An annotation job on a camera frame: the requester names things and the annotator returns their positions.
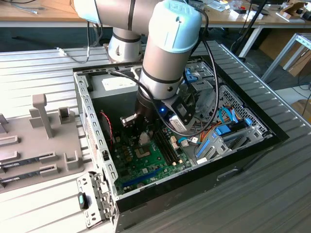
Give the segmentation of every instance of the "wooden desk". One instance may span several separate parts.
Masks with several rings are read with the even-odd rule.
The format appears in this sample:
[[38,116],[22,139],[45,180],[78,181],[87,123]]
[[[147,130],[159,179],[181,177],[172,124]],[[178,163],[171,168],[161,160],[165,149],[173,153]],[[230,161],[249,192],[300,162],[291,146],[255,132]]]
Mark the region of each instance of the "wooden desk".
[[[246,0],[244,5],[249,8],[249,3]],[[27,7],[40,6],[40,0],[25,4]],[[245,57],[255,40],[259,36],[263,28],[311,28],[311,22],[306,23],[288,23],[281,17],[276,15],[278,10],[270,8],[270,15],[264,16],[263,19],[257,20],[253,25],[254,31],[245,44],[240,53],[240,57]],[[207,15],[209,18],[209,27],[211,28],[241,28],[244,24],[244,19],[235,19],[230,16],[230,11],[216,11],[207,7]],[[16,7],[9,3],[0,1],[0,27],[85,27],[85,20],[78,17],[77,14],[68,13],[65,11],[56,10],[45,7],[45,10],[39,10],[38,14],[32,14]]]

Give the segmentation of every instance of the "cardboard box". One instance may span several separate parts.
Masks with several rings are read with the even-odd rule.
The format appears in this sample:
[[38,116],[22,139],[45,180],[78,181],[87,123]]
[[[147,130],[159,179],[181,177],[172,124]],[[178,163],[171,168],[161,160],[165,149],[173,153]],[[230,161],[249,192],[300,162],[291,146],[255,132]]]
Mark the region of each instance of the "cardboard box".
[[73,0],[42,0],[41,5],[76,14]]
[[[302,114],[306,102],[307,100],[298,100],[292,104],[292,108],[294,108],[298,113]],[[307,104],[307,108],[305,110],[305,113],[303,114],[303,118],[311,123],[311,100],[309,100]]]
[[288,7],[280,10],[280,15],[286,19],[296,19],[300,18],[300,15],[296,13],[296,11],[300,8],[304,7],[303,2],[291,3]]

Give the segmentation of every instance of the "expansion slot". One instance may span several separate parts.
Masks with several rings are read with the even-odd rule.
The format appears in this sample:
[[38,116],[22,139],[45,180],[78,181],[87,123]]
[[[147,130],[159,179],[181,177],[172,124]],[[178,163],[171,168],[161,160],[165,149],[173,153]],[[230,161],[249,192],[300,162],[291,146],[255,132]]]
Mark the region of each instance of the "expansion slot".
[[168,166],[172,165],[173,162],[178,162],[179,159],[162,130],[155,133],[155,142]]
[[149,179],[149,178],[152,178],[154,176],[156,176],[156,174],[161,170],[161,168],[157,169],[157,170],[154,170],[152,172],[149,172],[148,174],[145,174],[143,176],[140,176],[140,177],[137,177],[133,180],[130,180],[130,181],[127,181],[125,183],[122,184],[122,187],[127,187],[127,186],[131,186],[133,184],[136,184],[136,183],[139,183],[145,179]]

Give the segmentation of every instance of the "aluminum profile table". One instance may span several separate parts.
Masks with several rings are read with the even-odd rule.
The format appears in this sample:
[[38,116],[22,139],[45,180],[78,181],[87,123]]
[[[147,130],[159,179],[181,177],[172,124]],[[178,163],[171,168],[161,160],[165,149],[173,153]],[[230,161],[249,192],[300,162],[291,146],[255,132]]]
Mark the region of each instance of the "aluminum profile table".
[[[131,233],[309,232],[311,227],[311,127],[229,50],[209,42],[216,63],[290,136],[247,171],[220,186],[134,226]],[[69,54],[84,59],[85,49]],[[199,46],[194,55],[206,55]],[[47,95],[48,112],[69,106],[76,114],[73,67],[107,64],[101,48],[81,65],[55,50],[0,54],[0,112],[28,114],[31,94]],[[92,170],[84,132],[79,129],[83,159]],[[87,232],[76,197],[80,174],[0,194],[3,232]],[[105,223],[96,232],[112,232]]]
[[270,75],[273,73],[273,71],[276,69],[276,67],[280,64],[280,62],[283,60],[283,58],[286,56],[286,54],[291,50],[291,48],[296,44],[300,43],[301,46],[297,51],[294,53],[294,55],[288,60],[288,62],[283,67],[284,70],[287,70],[289,67],[292,66],[292,64],[297,61],[300,54],[304,49],[311,50],[311,33],[295,33],[290,41],[286,44],[286,46],[282,49],[280,54],[276,57],[276,59],[272,62],[272,64],[269,66],[267,71],[263,74],[262,80],[265,81],[267,78],[270,77]]

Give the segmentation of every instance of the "side panel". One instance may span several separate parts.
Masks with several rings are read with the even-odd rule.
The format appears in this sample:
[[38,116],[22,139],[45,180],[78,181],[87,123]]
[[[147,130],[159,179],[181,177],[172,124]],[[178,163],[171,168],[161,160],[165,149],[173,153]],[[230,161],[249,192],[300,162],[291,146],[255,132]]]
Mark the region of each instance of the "side panel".
[[[116,227],[116,232],[121,232],[123,230],[129,229],[139,222],[142,222],[152,216],[155,216],[163,211],[172,208],[179,203],[182,203],[183,201],[193,198],[196,195],[204,193],[220,185],[222,182],[232,177],[232,175],[237,174],[245,165],[247,165],[257,156],[259,156],[259,154],[254,154],[252,156],[246,157],[245,159],[242,159],[234,164],[217,170],[205,177],[202,177],[185,186],[177,188],[160,197],[152,199],[140,206],[127,210],[123,213],[120,212],[119,219],[117,219],[114,225],[114,227]],[[220,178],[222,174],[231,170],[233,170],[231,175],[227,174]]]

